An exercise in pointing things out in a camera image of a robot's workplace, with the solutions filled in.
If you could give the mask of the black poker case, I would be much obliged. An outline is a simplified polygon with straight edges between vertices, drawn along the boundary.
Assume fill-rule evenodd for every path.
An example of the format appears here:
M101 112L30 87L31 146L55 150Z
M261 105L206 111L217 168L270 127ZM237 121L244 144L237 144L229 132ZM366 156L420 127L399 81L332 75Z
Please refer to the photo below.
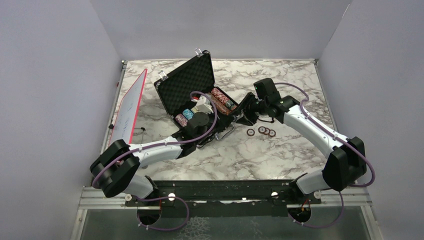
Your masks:
M200 140L196 147L211 142L216 135L232 127L237 120L231 116L238 103L216 84L211 54L196 49L196 55L169 73L162 73L154 83L155 90L166 113L177 125L178 131L186 128L195 113L191 111L196 103L194 97L205 96L217 114L216 125L210 134Z

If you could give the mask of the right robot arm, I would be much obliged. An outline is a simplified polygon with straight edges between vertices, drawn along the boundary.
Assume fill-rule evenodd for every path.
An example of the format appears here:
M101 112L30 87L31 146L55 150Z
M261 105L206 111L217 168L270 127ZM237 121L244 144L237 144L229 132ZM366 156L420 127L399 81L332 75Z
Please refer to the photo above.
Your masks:
M303 105L307 97L302 101L290 95L282 97L270 78L255 82L254 88L256 94L248 93L233 111L242 114L238 123L252 126L259 116L271 117L300 133L327 158L323 169L305 173L289 183L292 202L300 204L316 191L340 192L353 187L367 172L364 142L338 133L309 114Z

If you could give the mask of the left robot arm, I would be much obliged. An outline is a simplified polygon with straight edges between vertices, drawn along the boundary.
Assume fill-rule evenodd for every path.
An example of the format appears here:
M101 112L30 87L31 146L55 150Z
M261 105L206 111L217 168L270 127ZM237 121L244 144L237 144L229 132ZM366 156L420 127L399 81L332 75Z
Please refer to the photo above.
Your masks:
M107 198L124 193L138 197L144 205L152 205L157 200L157 187L150 177L137 175L137 170L190 155L198 142L213 131L217 120L216 113L197 112L184 129L163 140L133 145L116 140L90 166L92 186L102 190Z

